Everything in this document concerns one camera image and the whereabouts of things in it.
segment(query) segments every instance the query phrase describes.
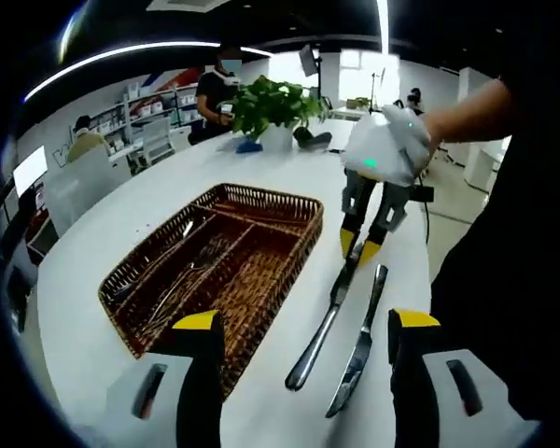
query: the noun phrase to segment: hand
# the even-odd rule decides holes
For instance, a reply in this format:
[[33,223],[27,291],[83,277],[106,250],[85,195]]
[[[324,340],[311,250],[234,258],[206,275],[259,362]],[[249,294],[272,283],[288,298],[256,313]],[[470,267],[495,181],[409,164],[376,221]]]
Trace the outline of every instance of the hand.
[[429,144],[429,159],[433,157],[434,152],[440,146],[443,141],[443,133],[441,130],[440,117],[438,113],[428,112],[419,117],[423,123],[426,125],[429,136],[431,137],[431,142]]
[[229,126],[232,123],[232,117],[230,115],[220,114],[220,124],[223,126]]

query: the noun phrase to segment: black cable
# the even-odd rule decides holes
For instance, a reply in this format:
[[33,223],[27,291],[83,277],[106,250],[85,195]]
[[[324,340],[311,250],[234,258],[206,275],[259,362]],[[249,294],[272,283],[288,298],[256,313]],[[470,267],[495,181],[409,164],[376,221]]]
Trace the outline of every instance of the black cable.
[[[423,180],[421,180],[421,177],[419,177],[419,183],[421,184],[421,187],[425,187],[423,185]],[[423,202],[423,205],[426,207],[426,245],[429,244],[429,209],[427,208],[427,202]]]

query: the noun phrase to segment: led strip light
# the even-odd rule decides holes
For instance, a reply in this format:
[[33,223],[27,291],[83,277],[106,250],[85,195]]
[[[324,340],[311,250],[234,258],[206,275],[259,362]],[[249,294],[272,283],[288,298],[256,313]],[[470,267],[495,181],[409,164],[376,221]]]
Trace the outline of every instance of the led strip light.
[[[130,53],[132,51],[138,51],[140,49],[165,49],[165,48],[170,48],[170,47],[212,47],[212,48],[215,48],[215,47],[218,47],[218,46],[219,46],[219,44],[216,43],[216,42],[174,42],[173,41],[173,42],[153,42],[153,43],[150,43],[150,44],[131,45],[129,47],[123,47],[121,49],[112,49],[110,51],[105,51],[104,53],[99,53],[99,54],[96,54],[94,56],[91,56],[90,58],[84,59],[83,61],[79,61],[78,63],[74,63],[73,65],[70,65],[70,66],[64,68],[60,72],[55,73],[54,75],[52,75],[48,79],[42,81],[40,84],[38,84],[36,87],[34,87],[31,91],[29,91],[29,93],[27,93],[25,95],[25,97],[23,98],[22,101],[24,103],[26,103],[27,101],[29,101],[29,98],[34,96],[36,93],[38,93],[42,89],[46,88],[52,82],[60,79],[61,77],[65,76],[65,75],[68,75],[71,72],[74,72],[78,68],[84,67],[85,65],[88,65],[90,63],[95,63],[97,61],[101,61],[102,59],[110,58],[112,56],[117,56],[119,54]],[[258,54],[258,55],[261,55],[261,56],[267,56],[267,57],[272,57],[273,56],[273,53],[270,53],[269,51],[263,51],[262,49],[252,49],[250,47],[241,47],[241,50],[246,51],[248,53]]]
[[380,19],[382,54],[388,54],[388,45],[390,39],[390,32],[388,30],[388,0],[377,0],[377,14]]

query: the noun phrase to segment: person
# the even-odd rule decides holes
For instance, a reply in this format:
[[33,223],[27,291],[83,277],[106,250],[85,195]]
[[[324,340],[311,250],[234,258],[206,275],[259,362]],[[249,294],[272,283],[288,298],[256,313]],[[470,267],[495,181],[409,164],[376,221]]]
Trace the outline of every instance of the person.
[[409,107],[415,115],[423,114],[423,107],[421,106],[421,91],[419,88],[414,87],[411,93],[407,96],[407,107]]
[[423,110],[423,105],[421,103],[421,89],[419,89],[418,87],[413,87],[411,89],[411,95],[414,95],[417,97],[417,106],[419,107],[419,110]]
[[220,44],[214,70],[203,74],[197,85],[197,110],[206,120],[203,139],[231,131],[232,117],[223,113],[219,104],[231,100],[238,90],[235,73],[241,68],[242,54],[233,44]]
[[523,22],[499,78],[421,116],[432,153],[512,135],[487,205],[432,283],[431,313],[506,383],[523,418],[547,420],[560,399],[560,26]]
[[75,143],[66,155],[66,162],[71,163],[79,159],[83,154],[107,142],[100,133],[92,133],[89,130],[91,119],[83,115],[77,119],[75,124]]

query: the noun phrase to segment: woven cutlery tray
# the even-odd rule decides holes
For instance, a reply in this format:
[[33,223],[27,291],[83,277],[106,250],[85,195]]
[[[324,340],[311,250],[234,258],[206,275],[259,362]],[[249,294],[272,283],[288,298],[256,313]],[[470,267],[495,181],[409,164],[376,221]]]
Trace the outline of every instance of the woven cutlery tray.
[[[226,398],[309,257],[322,215],[314,199],[217,185],[119,263],[100,285],[99,299],[135,357],[184,316],[219,310]],[[116,292],[129,283],[131,293],[119,299]]]

